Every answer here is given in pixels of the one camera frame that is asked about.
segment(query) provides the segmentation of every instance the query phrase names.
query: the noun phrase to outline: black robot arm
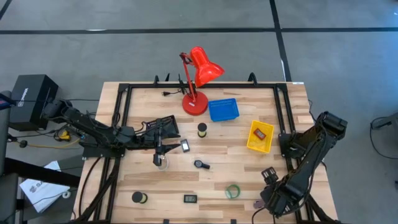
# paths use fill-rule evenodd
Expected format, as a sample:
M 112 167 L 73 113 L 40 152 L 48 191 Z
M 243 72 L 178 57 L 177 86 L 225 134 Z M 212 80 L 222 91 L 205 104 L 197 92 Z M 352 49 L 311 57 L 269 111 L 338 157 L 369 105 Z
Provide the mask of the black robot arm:
M 302 207 L 310 196 L 315 169 L 321 163 L 328 151 L 337 140 L 345 136 L 347 122 L 335 115 L 324 112 L 315 122 L 315 125 L 304 133 L 290 134 L 280 145 L 282 153 L 287 158 L 301 158 L 302 162 L 290 171 L 282 180 L 274 168 L 262 172 L 267 183 L 261 192 L 264 207 L 276 217 L 293 213 Z
M 67 100 L 54 100 L 43 112 L 44 118 L 56 123 L 68 123 L 83 132 L 79 142 L 85 149 L 106 150 L 118 152 L 120 150 L 155 149 L 153 163 L 162 165 L 161 156 L 180 144 L 163 145 L 166 138 L 179 138 L 178 127 L 174 116 L 146 122 L 151 124 L 145 131 L 135 131 L 133 127 L 118 127 L 113 119 L 112 126 L 107 126 L 91 118 L 90 114 L 83 114 Z

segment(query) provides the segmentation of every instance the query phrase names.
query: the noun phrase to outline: paper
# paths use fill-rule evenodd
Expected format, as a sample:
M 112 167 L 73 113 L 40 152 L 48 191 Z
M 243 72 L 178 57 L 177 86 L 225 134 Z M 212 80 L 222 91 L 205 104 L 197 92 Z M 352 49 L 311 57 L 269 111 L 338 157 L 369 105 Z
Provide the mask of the paper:
M 45 168 L 60 171 L 60 166 L 57 161 L 52 161 L 47 166 L 45 166 Z M 46 208 L 53 204 L 54 201 L 56 201 L 56 199 L 58 199 L 63 192 L 66 192 L 70 188 L 69 186 L 49 184 L 46 182 L 32 179 L 27 179 L 23 181 L 23 183 L 21 183 L 19 186 L 24 191 L 25 195 L 30 200 L 32 205 L 35 207 L 36 211 L 39 213 L 43 212 Z

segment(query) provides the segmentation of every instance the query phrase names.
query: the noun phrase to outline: lamp arm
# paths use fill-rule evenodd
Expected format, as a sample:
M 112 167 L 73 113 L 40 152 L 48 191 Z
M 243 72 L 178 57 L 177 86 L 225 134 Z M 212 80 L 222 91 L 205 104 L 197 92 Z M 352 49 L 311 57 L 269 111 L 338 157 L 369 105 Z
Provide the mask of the lamp arm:
M 184 65 L 185 74 L 186 74 L 186 76 L 187 76 L 187 81 L 188 81 L 188 84 L 189 84 L 189 92 L 190 92 L 191 95 L 192 95 L 192 102 L 196 102 L 195 92 L 193 91 L 191 78 L 189 77 L 187 64 L 185 63 L 184 59 L 182 60 L 182 64 Z

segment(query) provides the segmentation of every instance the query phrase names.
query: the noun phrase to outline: green tape roll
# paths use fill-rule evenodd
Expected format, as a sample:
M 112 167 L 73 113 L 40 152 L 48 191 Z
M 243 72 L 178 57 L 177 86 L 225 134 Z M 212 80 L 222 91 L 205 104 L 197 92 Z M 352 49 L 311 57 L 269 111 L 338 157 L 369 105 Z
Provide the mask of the green tape roll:
M 232 192 L 231 192 L 232 190 L 238 191 L 236 193 L 236 195 L 232 195 Z M 239 197 L 240 194 L 241 194 L 241 189 L 236 184 L 231 184 L 225 189 L 225 195 L 229 199 L 237 198 L 237 197 Z

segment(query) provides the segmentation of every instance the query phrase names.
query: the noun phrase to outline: concrete floor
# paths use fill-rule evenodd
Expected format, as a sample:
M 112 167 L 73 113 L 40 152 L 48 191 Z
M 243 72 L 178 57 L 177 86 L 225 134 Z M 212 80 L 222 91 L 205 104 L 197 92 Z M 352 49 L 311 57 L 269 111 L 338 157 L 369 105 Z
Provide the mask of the concrete floor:
M 277 0 L 276 5 L 282 28 L 398 27 L 393 0 Z M 13 0 L 0 20 L 0 30 L 273 26 L 269 2 L 261 0 Z M 398 110 L 398 32 L 283 33 L 283 38 L 292 81 L 305 82 L 315 116 L 329 110 L 348 121 L 346 137 L 326 156 L 339 219 L 396 223 L 398 161 L 373 151 L 369 122 Z M 250 72 L 260 81 L 284 80 L 273 32 L 0 35 L 0 90 L 11 90 L 20 74 L 45 73 L 60 85 L 61 97 L 98 99 L 105 81 L 149 81 L 169 72 L 176 80 L 183 73 L 178 53 L 194 45 L 226 69 L 220 80 L 246 80 Z M 97 103 L 75 106 L 95 111 Z M 398 157 L 393 134 L 390 127 L 375 131 L 374 141 L 382 153 Z M 55 144 L 46 137 L 30 142 Z M 7 156 L 39 165 L 79 154 L 7 148 Z M 69 217 L 68 208 L 32 223 Z

